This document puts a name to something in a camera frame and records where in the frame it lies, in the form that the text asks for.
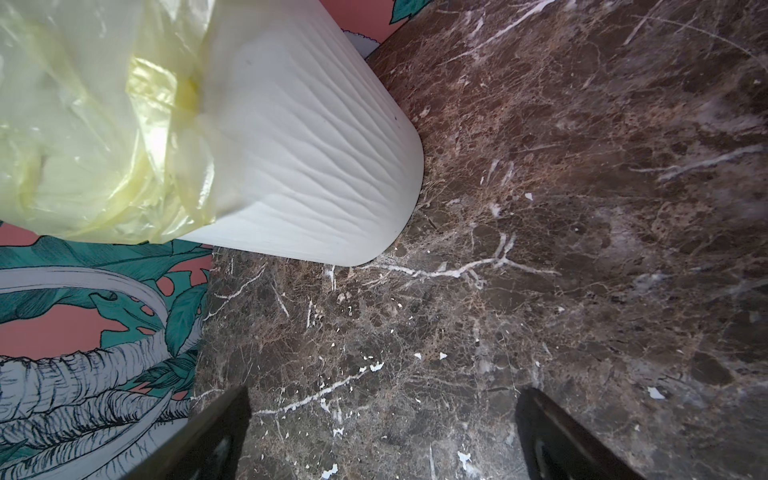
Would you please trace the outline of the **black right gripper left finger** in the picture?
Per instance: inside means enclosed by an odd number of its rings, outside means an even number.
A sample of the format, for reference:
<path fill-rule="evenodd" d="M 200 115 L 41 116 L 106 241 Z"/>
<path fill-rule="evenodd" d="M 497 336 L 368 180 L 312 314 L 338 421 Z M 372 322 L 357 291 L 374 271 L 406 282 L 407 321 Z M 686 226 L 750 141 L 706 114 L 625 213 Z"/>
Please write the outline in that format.
<path fill-rule="evenodd" d="M 234 479 L 251 419 L 248 389 L 232 388 L 126 477 L 136 480 Z"/>

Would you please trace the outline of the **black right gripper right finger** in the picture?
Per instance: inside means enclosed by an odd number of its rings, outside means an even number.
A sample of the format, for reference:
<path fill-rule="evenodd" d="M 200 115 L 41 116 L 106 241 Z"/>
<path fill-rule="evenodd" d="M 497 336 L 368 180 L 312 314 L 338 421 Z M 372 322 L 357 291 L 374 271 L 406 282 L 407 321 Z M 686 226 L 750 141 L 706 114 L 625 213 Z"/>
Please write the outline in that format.
<path fill-rule="evenodd" d="M 643 479 L 539 389 L 521 391 L 515 423 L 531 479 Z"/>

